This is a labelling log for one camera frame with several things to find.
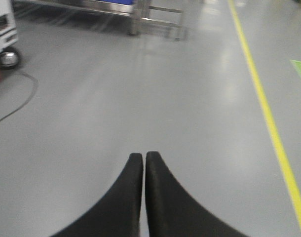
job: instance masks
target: blue bin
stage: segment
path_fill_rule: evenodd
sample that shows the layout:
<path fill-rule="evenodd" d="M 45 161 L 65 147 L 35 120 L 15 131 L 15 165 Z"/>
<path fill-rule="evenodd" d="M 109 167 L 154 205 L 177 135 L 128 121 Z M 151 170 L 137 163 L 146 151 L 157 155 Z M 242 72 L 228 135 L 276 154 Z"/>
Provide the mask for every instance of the blue bin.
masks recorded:
<path fill-rule="evenodd" d="M 132 5 L 133 4 L 133 0 L 104 0 L 104 1 L 118 3 L 118 4 L 124 4 L 124 5 Z"/>

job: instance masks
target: black cable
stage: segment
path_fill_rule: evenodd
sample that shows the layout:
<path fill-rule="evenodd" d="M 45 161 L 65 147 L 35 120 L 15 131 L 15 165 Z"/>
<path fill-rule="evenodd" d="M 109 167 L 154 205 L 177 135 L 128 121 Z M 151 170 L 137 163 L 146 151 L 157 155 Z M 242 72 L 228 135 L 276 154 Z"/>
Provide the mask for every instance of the black cable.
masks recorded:
<path fill-rule="evenodd" d="M 35 94 L 36 94 L 36 92 L 37 92 L 37 90 L 38 90 L 38 79 L 36 79 L 35 77 L 31 76 L 30 74 L 28 74 L 28 73 L 26 73 L 26 72 L 24 72 L 24 71 L 22 71 L 22 70 L 19 70 L 19 73 L 20 73 L 22 76 L 24 76 L 24 77 L 30 79 L 30 80 L 33 82 L 33 88 L 32 88 L 32 91 L 31 91 L 29 97 L 25 100 L 25 102 L 23 102 L 22 105 L 20 105 L 17 109 L 15 109 L 14 111 L 12 111 L 11 113 L 9 113 L 9 114 L 5 115 L 4 117 L 2 117 L 2 118 L 0 119 L 0 122 L 3 121 L 3 120 L 5 120 L 5 119 L 8 118 L 9 116 L 13 115 L 15 112 L 21 110 L 23 107 L 25 107 L 25 106 L 33 99 L 33 97 L 35 96 Z"/>

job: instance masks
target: stainless steel frame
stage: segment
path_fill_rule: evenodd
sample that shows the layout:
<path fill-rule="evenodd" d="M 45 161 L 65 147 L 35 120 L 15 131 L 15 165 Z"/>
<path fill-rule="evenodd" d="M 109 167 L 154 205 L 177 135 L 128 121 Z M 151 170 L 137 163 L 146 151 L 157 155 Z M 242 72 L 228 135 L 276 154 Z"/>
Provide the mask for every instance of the stainless steel frame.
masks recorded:
<path fill-rule="evenodd" d="M 121 15 L 132 18 L 130 34 L 137 35 L 140 27 L 142 12 L 141 0 L 133 5 L 124 5 L 98 0 L 15 0 L 15 2 L 29 2 L 41 5 L 64 7 L 73 10 L 86 10 L 105 14 Z"/>
<path fill-rule="evenodd" d="M 179 18 L 178 23 L 159 20 L 159 19 L 151 19 L 150 18 L 151 10 L 179 13 L 180 18 Z M 149 23 L 149 24 L 153 24 L 153 25 L 160 25 L 160 26 L 168 26 L 168 27 L 177 28 L 177 33 L 176 33 L 175 40 L 180 40 L 180 35 L 181 35 L 181 31 L 183 29 L 183 23 L 184 23 L 184 10 L 183 9 L 174 9 L 174 8 L 152 6 L 151 5 L 151 0 L 144 0 L 141 22 L 142 23 Z"/>

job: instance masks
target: yellow floor line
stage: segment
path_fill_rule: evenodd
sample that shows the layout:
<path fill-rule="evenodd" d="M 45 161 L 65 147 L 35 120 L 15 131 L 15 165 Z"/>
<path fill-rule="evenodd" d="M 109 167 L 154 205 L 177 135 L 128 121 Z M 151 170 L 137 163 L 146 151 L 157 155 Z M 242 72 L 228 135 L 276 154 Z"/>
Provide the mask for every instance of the yellow floor line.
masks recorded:
<path fill-rule="evenodd" d="M 288 157 L 285 153 L 285 150 L 283 148 L 283 144 L 281 141 L 281 138 L 278 133 L 277 126 L 275 125 L 275 121 L 271 112 L 271 108 L 269 106 L 269 103 L 267 101 L 266 95 L 263 90 L 263 85 L 261 83 L 261 80 L 259 78 L 257 68 L 253 59 L 253 56 L 250 52 L 249 45 L 247 43 L 245 34 L 243 32 L 240 20 L 238 18 L 238 14 L 235 8 L 235 4 L 233 0 L 228 0 L 228 4 L 235 22 L 237 34 L 239 36 L 239 40 L 242 46 L 242 49 L 244 51 L 244 55 L 248 64 L 248 68 L 254 83 L 255 90 L 257 92 L 257 96 L 259 99 L 259 103 L 261 105 L 264 120 L 266 122 L 271 141 L 276 153 L 276 156 L 279 161 L 279 165 L 287 186 L 287 189 L 289 191 L 290 199 L 293 204 L 293 208 L 297 217 L 297 220 L 299 222 L 299 226 L 301 229 L 301 194 L 300 190 L 297 186 L 297 182 L 295 180 L 293 171 L 290 167 L 290 163 L 288 160 Z"/>

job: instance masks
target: wheel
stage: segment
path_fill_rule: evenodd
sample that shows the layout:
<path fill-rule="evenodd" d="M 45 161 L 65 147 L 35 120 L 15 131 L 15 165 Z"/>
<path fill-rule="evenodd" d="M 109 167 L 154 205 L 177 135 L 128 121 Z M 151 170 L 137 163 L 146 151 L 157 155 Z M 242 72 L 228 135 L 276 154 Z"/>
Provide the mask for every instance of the wheel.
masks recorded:
<path fill-rule="evenodd" d="M 21 61 L 20 53 L 14 47 L 7 47 L 0 53 L 0 68 L 14 69 Z"/>

